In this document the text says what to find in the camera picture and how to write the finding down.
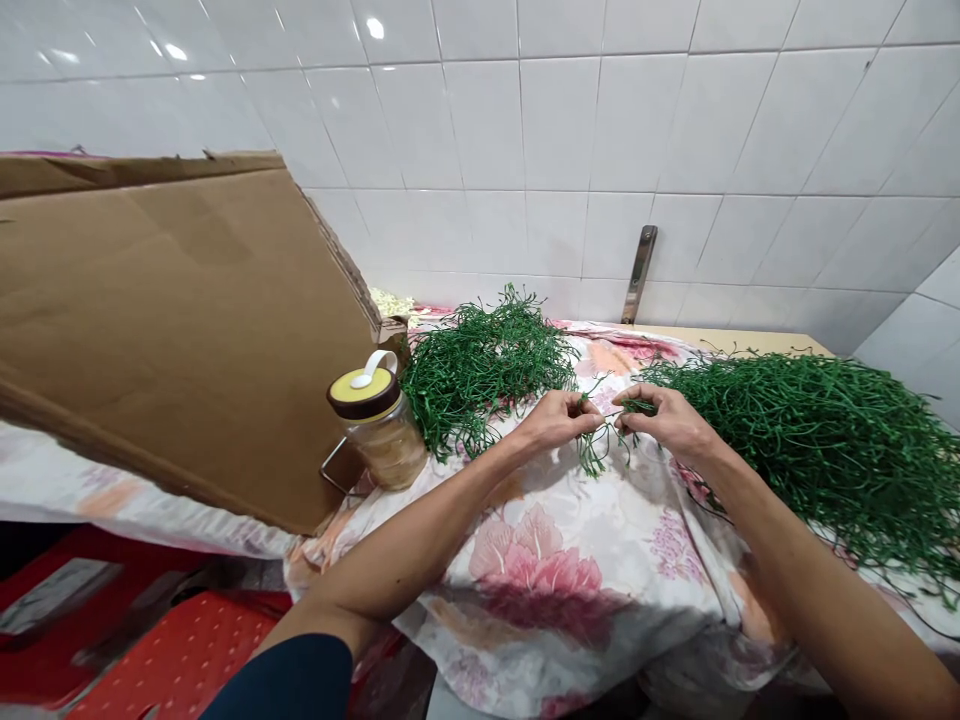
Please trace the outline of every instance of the red plastic stool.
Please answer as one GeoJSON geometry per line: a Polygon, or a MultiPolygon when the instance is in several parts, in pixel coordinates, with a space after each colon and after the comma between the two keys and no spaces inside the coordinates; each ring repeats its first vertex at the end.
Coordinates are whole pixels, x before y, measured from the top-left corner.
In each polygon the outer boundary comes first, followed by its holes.
{"type": "Polygon", "coordinates": [[[91,525],[71,532],[0,583],[0,702],[69,703],[207,560],[91,525]]]}
{"type": "Polygon", "coordinates": [[[201,593],[167,613],[67,717],[197,717],[290,606],[286,593],[201,593]]]}

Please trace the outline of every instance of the brown jar cap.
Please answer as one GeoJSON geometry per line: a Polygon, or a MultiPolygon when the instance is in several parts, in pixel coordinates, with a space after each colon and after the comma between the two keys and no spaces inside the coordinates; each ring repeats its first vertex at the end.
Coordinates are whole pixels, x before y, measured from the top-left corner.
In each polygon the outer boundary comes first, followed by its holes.
{"type": "Polygon", "coordinates": [[[392,408],[400,399],[397,376],[386,368],[377,368],[372,382],[366,387],[351,387],[351,381],[363,373],[363,368],[348,372],[334,380],[327,390],[327,402],[344,420],[367,420],[376,417],[392,408]]]}

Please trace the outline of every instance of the plastic jar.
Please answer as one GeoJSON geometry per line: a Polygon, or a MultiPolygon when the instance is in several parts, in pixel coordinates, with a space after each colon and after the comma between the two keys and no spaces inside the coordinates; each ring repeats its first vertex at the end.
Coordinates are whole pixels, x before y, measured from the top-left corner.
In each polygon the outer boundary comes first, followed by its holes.
{"type": "Polygon", "coordinates": [[[385,490],[410,487],[427,463],[427,448],[396,371],[397,356],[377,350],[366,367],[342,375],[327,390],[347,441],[385,490]],[[378,367],[384,359],[387,367],[378,367]]]}

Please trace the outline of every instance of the right hand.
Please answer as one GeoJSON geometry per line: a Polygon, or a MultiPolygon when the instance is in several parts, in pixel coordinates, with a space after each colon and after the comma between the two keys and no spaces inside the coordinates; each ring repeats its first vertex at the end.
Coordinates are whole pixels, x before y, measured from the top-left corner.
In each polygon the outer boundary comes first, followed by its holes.
{"type": "Polygon", "coordinates": [[[622,406],[627,398],[652,403],[657,413],[648,417],[641,413],[622,412],[615,423],[617,429],[652,435],[688,467],[696,469],[698,464],[712,459],[726,447],[717,431],[676,390],[640,383],[617,395],[613,404],[622,406]]]}

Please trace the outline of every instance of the cardboard box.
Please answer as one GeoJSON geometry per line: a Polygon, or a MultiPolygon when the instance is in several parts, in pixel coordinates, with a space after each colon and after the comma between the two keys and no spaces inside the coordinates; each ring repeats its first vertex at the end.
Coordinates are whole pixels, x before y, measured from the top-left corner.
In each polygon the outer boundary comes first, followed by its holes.
{"type": "Polygon", "coordinates": [[[379,326],[278,155],[0,156],[0,416],[98,461],[311,534],[379,326]]]}

